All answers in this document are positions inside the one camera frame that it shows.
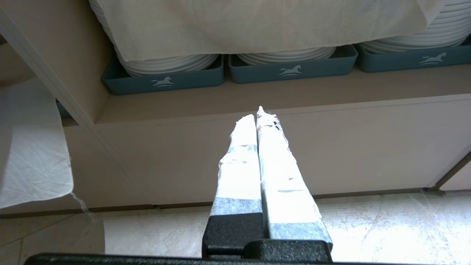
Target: white horse logo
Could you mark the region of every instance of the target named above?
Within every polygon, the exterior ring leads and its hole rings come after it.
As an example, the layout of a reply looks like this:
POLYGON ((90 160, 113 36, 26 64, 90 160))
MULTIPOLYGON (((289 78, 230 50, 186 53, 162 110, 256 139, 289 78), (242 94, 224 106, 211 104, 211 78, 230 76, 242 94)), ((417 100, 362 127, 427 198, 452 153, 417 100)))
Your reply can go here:
POLYGON ((301 69, 300 65, 297 65, 297 66, 293 67, 293 69, 281 68, 280 71, 283 71, 283 72, 279 75, 281 75, 281 76, 299 75, 299 74, 301 74, 299 69, 301 69))
POLYGON ((446 55, 447 53, 443 52, 443 53, 438 54, 436 57, 424 56, 422 58, 424 58, 425 60, 420 62, 419 64, 421 65, 437 64, 439 62, 443 62, 441 58, 446 55))
POLYGON ((151 80, 152 82, 157 82, 153 86, 161 87, 161 86, 172 86, 175 83, 172 83, 170 80, 170 76, 165 77, 163 80, 151 80))

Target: cabinet panel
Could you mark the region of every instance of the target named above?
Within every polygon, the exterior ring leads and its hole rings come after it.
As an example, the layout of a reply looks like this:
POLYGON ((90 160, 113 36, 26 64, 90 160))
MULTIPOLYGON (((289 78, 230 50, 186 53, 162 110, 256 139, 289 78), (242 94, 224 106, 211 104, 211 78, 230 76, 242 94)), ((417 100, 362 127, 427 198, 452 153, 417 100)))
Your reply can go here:
MULTIPOLYGON (((313 194, 421 188, 471 145, 471 100, 281 115, 313 194)), ((236 120, 102 127, 153 204, 213 200, 236 120)))
POLYGON ((235 120, 102 128, 153 204, 213 201, 235 120))
POLYGON ((123 169, 82 130, 65 130, 74 193, 88 207, 148 204, 123 169))
POLYGON ((471 145, 471 101, 280 116, 313 194, 426 187, 471 145))

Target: blue tray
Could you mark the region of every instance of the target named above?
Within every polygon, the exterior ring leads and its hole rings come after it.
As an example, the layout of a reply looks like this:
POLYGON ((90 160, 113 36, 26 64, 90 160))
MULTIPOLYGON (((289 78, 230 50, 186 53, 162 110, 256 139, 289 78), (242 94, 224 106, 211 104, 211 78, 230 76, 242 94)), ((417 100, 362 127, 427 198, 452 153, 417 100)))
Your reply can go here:
POLYGON ((405 51, 388 54, 373 54, 355 45, 359 56, 358 67, 369 73, 417 69, 437 66, 451 66, 471 63, 471 39, 461 46, 405 51))
POLYGON ((328 59, 250 66, 237 55, 231 54, 229 69, 236 83, 346 75, 352 71, 357 56, 358 53, 352 45, 344 45, 337 47, 328 59))
POLYGON ((224 57, 205 70, 132 77, 115 56, 101 80, 114 95, 216 86, 224 83, 224 57))

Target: tile floor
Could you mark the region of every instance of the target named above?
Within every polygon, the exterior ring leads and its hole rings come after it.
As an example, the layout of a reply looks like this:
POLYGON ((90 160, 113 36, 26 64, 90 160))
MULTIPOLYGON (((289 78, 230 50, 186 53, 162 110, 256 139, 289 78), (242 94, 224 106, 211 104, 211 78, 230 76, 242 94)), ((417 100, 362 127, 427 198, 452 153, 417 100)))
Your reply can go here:
MULTIPOLYGON (((471 264, 471 192, 317 200, 334 261, 471 264)), ((0 220, 0 265, 41 252, 198 257, 209 207, 0 220)))

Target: beige shelf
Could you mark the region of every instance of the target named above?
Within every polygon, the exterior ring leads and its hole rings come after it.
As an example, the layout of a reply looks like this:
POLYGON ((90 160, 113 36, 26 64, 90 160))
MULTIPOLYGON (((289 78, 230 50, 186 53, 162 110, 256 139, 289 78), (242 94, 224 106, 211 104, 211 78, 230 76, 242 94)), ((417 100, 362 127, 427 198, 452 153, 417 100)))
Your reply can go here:
POLYGON ((91 126, 109 96, 113 47, 88 1, 4 1, 2 34, 75 120, 91 126))
POLYGON ((73 118, 66 118, 66 119, 62 119, 62 126, 72 127, 72 126, 79 126, 79 124, 73 118))
POLYGON ((470 94, 470 75, 471 65, 460 65, 384 73, 354 69, 344 76, 250 84, 237 84, 228 77, 224 84, 216 87, 111 95, 96 124, 213 115, 224 118, 226 114, 254 112, 260 105, 279 112, 293 108, 470 94))
POLYGON ((35 77, 10 44, 0 45, 0 89, 35 77))

